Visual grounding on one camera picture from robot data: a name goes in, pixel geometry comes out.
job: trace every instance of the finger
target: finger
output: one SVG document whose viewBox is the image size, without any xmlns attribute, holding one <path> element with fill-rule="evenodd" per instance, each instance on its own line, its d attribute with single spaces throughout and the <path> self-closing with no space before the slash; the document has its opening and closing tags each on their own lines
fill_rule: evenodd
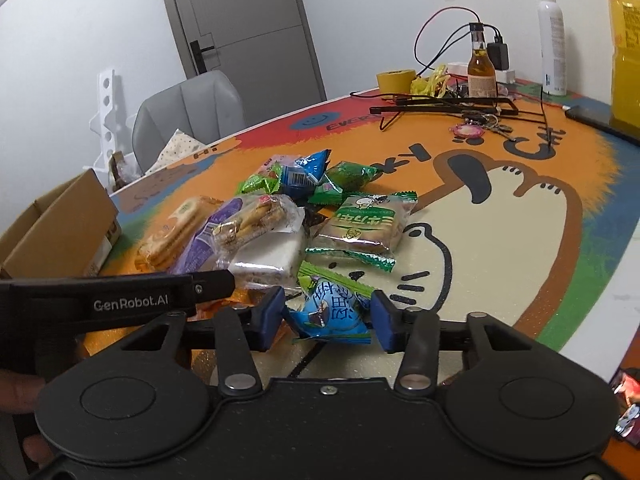
<svg viewBox="0 0 640 480">
<path fill-rule="evenodd" d="M 32 412 L 43 386 L 40 377 L 0 370 L 0 412 Z"/>
<path fill-rule="evenodd" d="M 24 453 L 40 467 L 47 465 L 54 459 L 53 452 L 42 435 L 31 435 L 22 442 Z"/>
</svg>

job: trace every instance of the gray chair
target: gray chair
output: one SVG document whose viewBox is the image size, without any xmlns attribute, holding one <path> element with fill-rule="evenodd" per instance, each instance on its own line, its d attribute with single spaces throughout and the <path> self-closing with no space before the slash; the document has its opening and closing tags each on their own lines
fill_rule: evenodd
<svg viewBox="0 0 640 480">
<path fill-rule="evenodd" d="M 143 173 L 176 129 L 204 144 L 246 127 L 242 101 L 219 70 L 187 79 L 146 99 L 133 125 L 133 151 Z"/>
</svg>

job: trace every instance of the cardboard box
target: cardboard box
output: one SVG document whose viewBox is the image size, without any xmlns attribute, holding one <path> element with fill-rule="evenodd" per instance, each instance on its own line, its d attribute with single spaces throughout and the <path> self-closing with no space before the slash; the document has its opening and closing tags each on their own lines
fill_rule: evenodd
<svg viewBox="0 0 640 480">
<path fill-rule="evenodd" d="M 120 236 L 117 214 L 94 170 L 58 186 L 0 237 L 0 278 L 95 276 Z"/>
</svg>

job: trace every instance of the yellow tape roll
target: yellow tape roll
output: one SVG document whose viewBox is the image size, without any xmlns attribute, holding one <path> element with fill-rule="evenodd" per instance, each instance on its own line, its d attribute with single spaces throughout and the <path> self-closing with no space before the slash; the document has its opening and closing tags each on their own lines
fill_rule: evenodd
<svg viewBox="0 0 640 480">
<path fill-rule="evenodd" d="M 377 74 L 376 77 L 381 94 L 409 94 L 411 93 L 411 81 L 416 76 L 415 70 L 394 70 Z"/>
</svg>

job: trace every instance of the yellow package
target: yellow package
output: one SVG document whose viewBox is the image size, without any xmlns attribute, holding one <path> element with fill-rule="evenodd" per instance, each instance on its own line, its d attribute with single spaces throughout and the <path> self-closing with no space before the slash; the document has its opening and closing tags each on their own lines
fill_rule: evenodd
<svg viewBox="0 0 640 480">
<path fill-rule="evenodd" d="M 609 0 L 615 53 L 611 113 L 640 127 L 640 0 Z"/>
<path fill-rule="evenodd" d="M 171 267 L 194 232 L 220 205 L 222 201 L 208 196 L 194 196 L 185 200 L 169 215 L 161 229 L 142 242 L 136 254 L 136 269 L 157 272 Z"/>
</svg>

